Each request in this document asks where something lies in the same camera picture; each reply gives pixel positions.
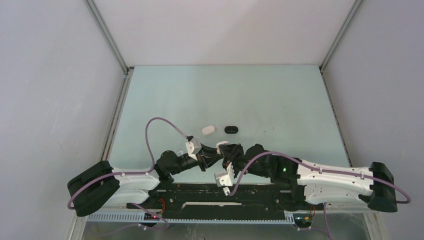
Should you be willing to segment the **black oval charging case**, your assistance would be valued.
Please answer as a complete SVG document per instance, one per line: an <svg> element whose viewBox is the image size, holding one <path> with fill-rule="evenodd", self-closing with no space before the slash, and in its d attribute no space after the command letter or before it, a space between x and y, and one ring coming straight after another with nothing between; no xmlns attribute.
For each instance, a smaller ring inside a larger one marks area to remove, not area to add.
<svg viewBox="0 0 424 240"><path fill-rule="evenodd" d="M224 132L229 135L237 134L239 132L239 128L234 125L229 125L224 128Z"/></svg>

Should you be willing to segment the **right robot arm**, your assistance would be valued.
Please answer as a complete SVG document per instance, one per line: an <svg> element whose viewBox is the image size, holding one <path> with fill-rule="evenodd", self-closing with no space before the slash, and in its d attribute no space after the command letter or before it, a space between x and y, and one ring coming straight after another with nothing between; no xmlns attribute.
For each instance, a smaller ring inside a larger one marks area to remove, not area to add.
<svg viewBox="0 0 424 240"><path fill-rule="evenodd" d="M247 151L239 144L221 144L216 151L233 180L239 173L268 178L289 190L297 209L324 203L357 203L385 213L398 211L394 176L382 162L369 167L338 167L278 155L260 144Z"/></svg>

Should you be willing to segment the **white oval charging case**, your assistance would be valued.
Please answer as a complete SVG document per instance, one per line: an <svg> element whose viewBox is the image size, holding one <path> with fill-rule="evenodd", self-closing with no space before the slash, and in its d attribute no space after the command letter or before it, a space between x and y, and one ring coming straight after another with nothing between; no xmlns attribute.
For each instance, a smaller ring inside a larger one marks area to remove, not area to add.
<svg viewBox="0 0 424 240"><path fill-rule="evenodd" d="M210 135L216 131L216 127L214 125L208 125L201 129L201 133L203 135Z"/></svg>

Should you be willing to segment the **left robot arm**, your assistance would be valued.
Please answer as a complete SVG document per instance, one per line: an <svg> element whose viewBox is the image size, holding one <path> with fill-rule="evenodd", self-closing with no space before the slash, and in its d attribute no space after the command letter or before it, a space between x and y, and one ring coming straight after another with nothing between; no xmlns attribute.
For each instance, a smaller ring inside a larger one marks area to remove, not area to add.
<svg viewBox="0 0 424 240"><path fill-rule="evenodd" d="M79 217L121 204L136 203L153 208L158 202L158 194L153 191L157 187L171 184L174 175L196 167L205 171L222 159L217 148L202 145L196 153L178 155L166 150L148 169L120 169L108 161L100 161L67 183L70 195L67 207Z"/></svg>

